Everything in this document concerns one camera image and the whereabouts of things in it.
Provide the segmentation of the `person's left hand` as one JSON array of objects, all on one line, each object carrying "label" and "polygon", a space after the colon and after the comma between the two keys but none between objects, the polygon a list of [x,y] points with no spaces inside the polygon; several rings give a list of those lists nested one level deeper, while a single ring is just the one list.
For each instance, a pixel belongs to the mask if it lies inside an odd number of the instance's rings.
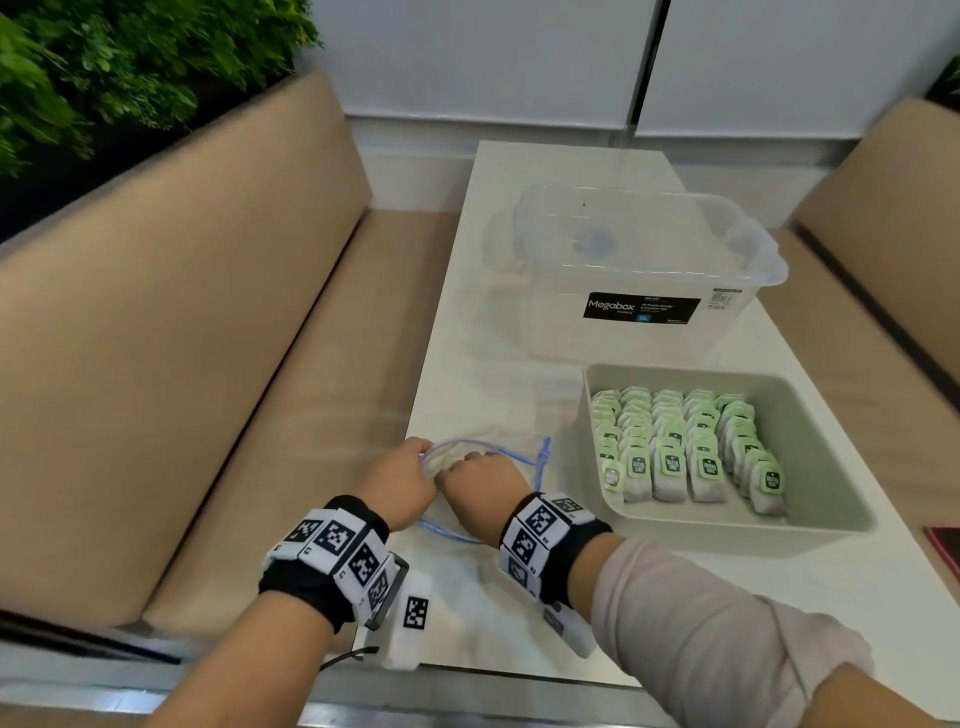
[{"label": "person's left hand", "polygon": [[411,528],[430,506],[424,512],[407,512],[404,508],[403,443],[377,458],[349,493],[379,516],[390,532]]}]

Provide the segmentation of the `person's right hand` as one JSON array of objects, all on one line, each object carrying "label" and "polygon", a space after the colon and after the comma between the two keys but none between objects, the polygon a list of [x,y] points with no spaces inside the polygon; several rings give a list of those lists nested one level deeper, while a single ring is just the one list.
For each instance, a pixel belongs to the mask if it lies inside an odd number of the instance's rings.
[{"label": "person's right hand", "polygon": [[488,480],[467,491],[440,491],[460,525],[482,544],[498,549],[521,504],[534,493],[512,461],[495,454]]}]

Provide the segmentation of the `clear zip bag blue seal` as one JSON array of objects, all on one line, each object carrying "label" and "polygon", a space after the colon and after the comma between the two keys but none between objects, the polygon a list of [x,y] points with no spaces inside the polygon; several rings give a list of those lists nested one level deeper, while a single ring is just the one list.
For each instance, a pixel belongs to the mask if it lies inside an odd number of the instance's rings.
[{"label": "clear zip bag blue seal", "polygon": [[[469,453],[503,455],[518,469],[532,490],[543,489],[544,475],[551,455],[551,437],[537,433],[493,430],[456,436],[438,441],[420,456],[420,465],[427,480],[434,482],[438,473],[447,470]],[[480,545],[462,528],[446,498],[439,492],[423,516],[415,523],[428,533],[464,545]]]}]

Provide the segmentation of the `person's right forearm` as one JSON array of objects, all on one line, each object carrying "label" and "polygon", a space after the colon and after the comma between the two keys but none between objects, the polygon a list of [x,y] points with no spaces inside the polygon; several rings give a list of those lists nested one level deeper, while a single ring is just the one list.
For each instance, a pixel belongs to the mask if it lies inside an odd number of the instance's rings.
[{"label": "person's right forearm", "polygon": [[858,632],[604,533],[566,569],[599,647],[680,728],[945,728],[874,677]]}]

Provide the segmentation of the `person's left forearm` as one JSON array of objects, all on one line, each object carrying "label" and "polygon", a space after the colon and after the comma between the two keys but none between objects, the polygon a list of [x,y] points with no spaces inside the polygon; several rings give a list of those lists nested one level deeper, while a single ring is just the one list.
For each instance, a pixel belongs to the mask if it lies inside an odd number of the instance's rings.
[{"label": "person's left forearm", "polygon": [[260,585],[145,728],[297,728],[354,607],[331,576],[301,562],[273,562]]}]

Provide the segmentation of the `black wristband with marker tags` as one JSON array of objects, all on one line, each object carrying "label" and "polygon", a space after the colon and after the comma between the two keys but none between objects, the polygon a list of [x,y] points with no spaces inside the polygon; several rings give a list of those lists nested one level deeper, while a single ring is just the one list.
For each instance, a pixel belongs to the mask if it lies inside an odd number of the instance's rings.
[{"label": "black wristband with marker tags", "polygon": [[499,539],[499,568],[533,600],[571,607],[569,578],[586,545],[611,533],[606,521],[568,495],[533,491]]},{"label": "black wristband with marker tags", "polygon": [[387,547],[390,530],[354,495],[312,509],[266,555],[259,594],[292,597],[338,633],[345,624],[376,632],[387,621],[410,566]]}]

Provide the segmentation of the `rows of green-label tea bags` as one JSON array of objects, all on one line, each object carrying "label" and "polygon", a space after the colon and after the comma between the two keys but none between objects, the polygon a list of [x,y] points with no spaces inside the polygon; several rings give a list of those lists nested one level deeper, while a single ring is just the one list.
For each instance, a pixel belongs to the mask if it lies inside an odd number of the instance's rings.
[{"label": "rows of green-label tea bags", "polygon": [[614,509],[637,518],[654,503],[718,508],[737,494],[757,516],[787,515],[785,470],[743,394],[630,385],[590,393],[589,415]]}]

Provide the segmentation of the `tan upholstered bench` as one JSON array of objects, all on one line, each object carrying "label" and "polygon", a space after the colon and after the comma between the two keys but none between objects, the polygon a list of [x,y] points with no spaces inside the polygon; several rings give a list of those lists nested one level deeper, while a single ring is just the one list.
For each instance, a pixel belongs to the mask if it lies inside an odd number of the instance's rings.
[{"label": "tan upholstered bench", "polygon": [[402,443],[457,226],[313,70],[0,249],[0,613],[223,634]]},{"label": "tan upholstered bench", "polygon": [[801,365],[913,536],[960,527],[960,113],[900,103],[774,237]]}]

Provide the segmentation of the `clear plastic storage box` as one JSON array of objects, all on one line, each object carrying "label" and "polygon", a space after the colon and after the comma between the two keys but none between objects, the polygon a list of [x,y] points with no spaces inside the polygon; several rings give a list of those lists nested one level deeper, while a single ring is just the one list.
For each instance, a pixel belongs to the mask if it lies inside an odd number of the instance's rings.
[{"label": "clear plastic storage box", "polygon": [[788,279],[778,242],[731,200],[560,183],[494,215],[482,260],[517,279],[522,351],[582,364],[697,367]]}]

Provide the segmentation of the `grey plastic tray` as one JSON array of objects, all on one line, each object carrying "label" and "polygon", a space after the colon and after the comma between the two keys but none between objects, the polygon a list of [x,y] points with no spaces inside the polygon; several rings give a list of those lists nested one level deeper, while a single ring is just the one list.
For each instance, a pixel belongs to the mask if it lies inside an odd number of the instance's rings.
[{"label": "grey plastic tray", "polygon": [[[868,533],[875,519],[794,388],[783,378],[756,372],[592,364],[582,370],[577,428],[582,495],[588,508],[624,537],[638,536],[682,552],[780,557],[807,552],[837,539]],[[753,403],[761,437],[786,476],[787,515],[758,516],[734,493],[718,508],[692,503],[672,508],[651,503],[631,517],[603,496],[590,415],[591,393],[631,385],[683,392],[707,389],[741,394]]]}]

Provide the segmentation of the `flat red object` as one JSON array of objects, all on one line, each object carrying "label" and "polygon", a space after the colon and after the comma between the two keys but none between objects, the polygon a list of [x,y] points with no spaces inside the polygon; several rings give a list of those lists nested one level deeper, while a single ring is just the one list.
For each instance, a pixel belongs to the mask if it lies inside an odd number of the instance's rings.
[{"label": "flat red object", "polygon": [[960,526],[924,526],[921,531],[960,584]]}]

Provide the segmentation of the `green leafy plant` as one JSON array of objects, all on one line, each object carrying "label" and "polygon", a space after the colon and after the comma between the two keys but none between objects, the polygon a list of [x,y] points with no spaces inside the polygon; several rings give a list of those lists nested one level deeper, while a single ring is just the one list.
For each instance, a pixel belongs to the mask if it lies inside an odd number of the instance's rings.
[{"label": "green leafy plant", "polygon": [[199,87],[265,89],[323,47],[311,0],[0,0],[0,179],[96,129],[170,130]]}]

